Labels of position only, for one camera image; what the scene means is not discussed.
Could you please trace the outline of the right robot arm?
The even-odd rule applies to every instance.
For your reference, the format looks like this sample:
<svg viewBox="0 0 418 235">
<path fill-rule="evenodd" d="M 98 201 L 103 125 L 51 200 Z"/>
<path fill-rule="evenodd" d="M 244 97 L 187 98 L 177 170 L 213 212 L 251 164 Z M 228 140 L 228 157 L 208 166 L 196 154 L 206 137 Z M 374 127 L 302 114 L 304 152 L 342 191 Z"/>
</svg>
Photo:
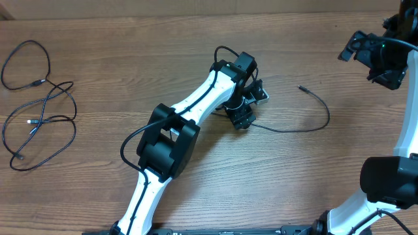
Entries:
<svg viewBox="0 0 418 235">
<path fill-rule="evenodd" d="M 369 69 L 367 79 L 392 91 L 408 79 L 402 128 L 390 156 L 369 157 L 362 165 L 359 189 L 325 211 L 303 234 L 370 234 L 373 223 L 417 204 L 417 2 L 402 0 L 383 23 L 381 36 L 356 31 L 338 58 L 354 59 Z"/>
</svg>

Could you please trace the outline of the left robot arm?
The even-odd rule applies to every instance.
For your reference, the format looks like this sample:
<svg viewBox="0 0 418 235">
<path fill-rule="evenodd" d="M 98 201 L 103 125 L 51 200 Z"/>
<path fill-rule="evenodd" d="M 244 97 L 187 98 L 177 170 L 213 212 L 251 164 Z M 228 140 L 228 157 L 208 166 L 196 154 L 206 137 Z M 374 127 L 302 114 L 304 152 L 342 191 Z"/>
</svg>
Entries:
<svg viewBox="0 0 418 235">
<path fill-rule="evenodd" d="M 147 126 L 130 134 L 125 143 L 141 134 L 139 161 L 128 165 L 138 171 L 138 181 L 125 215 L 111 234 L 147 234 L 167 185 L 189 162 L 202 122 L 222 104 L 235 129 L 247 129 L 255 120 L 245 102 L 244 86 L 257 69 L 255 58 L 242 52 L 231 63 L 215 61 L 205 82 L 183 101 L 168 107 L 159 104 Z"/>
</svg>

